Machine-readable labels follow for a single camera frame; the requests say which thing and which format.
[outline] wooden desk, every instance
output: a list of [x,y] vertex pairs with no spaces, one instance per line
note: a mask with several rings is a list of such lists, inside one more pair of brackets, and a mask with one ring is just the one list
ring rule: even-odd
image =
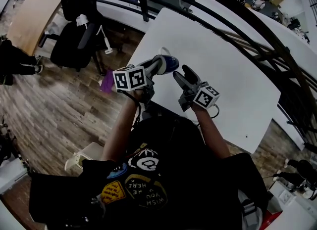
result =
[[[220,114],[214,118],[225,140],[254,153],[276,110],[280,91],[235,47],[197,22],[163,8],[142,38],[129,64],[153,58],[165,46],[183,64],[220,93]],[[172,74],[154,76],[152,101],[194,120],[192,110],[182,111],[183,90]]]
[[55,15],[60,0],[25,0],[13,18],[7,38],[15,47],[34,55],[41,36]]

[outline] black metal railing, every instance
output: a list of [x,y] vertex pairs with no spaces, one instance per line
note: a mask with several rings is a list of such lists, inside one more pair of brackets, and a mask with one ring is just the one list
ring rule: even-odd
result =
[[309,0],[309,3],[311,5],[311,9],[313,11],[317,27],[317,0]]
[[[128,5],[122,5],[109,0],[97,0],[97,2],[120,7],[140,14],[146,22],[150,19],[155,19],[156,15],[159,13],[160,9],[155,6],[159,5],[159,7],[167,7],[200,23],[236,47],[281,91],[281,99],[279,101],[281,110],[285,113],[290,125],[293,125],[302,136],[306,147],[317,152],[317,147],[315,146],[317,145],[317,105],[316,99],[311,92],[311,89],[314,91],[317,90],[317,81],[297,65],[290,54],[289,49],[285,47],[270,28],[268,28],[267,25],[251,11],[237,4],[235,0],[215,0],[246,21],[250,27],[255,29],[272,46],[272,49],[254,42],[249,36],[228,20],[211,9],[197,3],[195,0],[181,1],[204,11],[225,24],[236,34],[224,32],[193,15],[187,9],[184,10],[180,6],[176,6],[164,0],[139,0],[138,2],[136,0],[118,1],[125,2]],[[137,8],[130,7],[130,4],[135,5]]]

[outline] white box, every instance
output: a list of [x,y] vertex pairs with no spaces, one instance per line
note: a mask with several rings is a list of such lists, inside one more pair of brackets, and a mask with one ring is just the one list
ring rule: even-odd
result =
[[204,109],[209,109],[210,107],[214,106],[220,94],[213,89],[211,86],[206,86],[199,89],[194,103],[198,104],[200,107]]
[[143,66],[122,67],[113,72],[117,90],[131,91],[147,85]]

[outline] blue patch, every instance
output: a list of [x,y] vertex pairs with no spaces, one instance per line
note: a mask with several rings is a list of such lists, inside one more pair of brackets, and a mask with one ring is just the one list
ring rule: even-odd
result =
[[122,165],[116,167],[114,170],[110,172],[110,174],[107,176],[107,179],[119,177],[123,175],[125,172],[127,172],[127,170],[128,166],[123,162]]

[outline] white tabletop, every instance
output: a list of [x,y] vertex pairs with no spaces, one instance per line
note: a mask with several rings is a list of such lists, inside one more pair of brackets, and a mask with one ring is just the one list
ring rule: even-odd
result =
[[[220,92],[220,114],[214,122],[225,140],[253,153],[260,144],[276,109],[280,91],[231,44],[200,24],[163,8],[135,50],[129,64],[137,65],[158,54],[164,46],[203,81]],[[172,74],[154,76],[152,101],[189,119],[178,99],[182,89]]]

